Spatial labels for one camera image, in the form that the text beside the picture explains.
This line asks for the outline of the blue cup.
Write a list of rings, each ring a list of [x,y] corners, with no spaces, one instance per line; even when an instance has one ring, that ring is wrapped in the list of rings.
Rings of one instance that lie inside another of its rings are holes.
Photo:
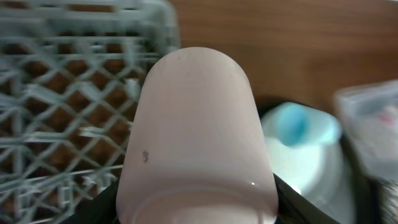
[[[261,117],[263,133],[287,147],[328,145],[342,135],[339,121],[324,111],[293,102],[282,103]]]

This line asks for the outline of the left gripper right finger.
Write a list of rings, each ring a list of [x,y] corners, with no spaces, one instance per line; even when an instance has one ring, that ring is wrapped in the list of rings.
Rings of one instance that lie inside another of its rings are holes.
[[[275,224],[338,224],[274,174],[279,200]]]

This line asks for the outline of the pink cup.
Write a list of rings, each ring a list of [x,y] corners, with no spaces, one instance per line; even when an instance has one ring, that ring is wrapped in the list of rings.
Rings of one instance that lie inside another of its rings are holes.
[[[161,58],[141,91],[121,223],[274,223],[278,196],[249,80],[217,50]]]

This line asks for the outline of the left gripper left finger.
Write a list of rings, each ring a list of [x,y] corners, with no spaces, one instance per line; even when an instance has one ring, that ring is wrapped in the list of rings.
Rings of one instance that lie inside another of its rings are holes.
[[[85,207],[61,224],[120,224],[116,213],[119,180],[114,181]]]

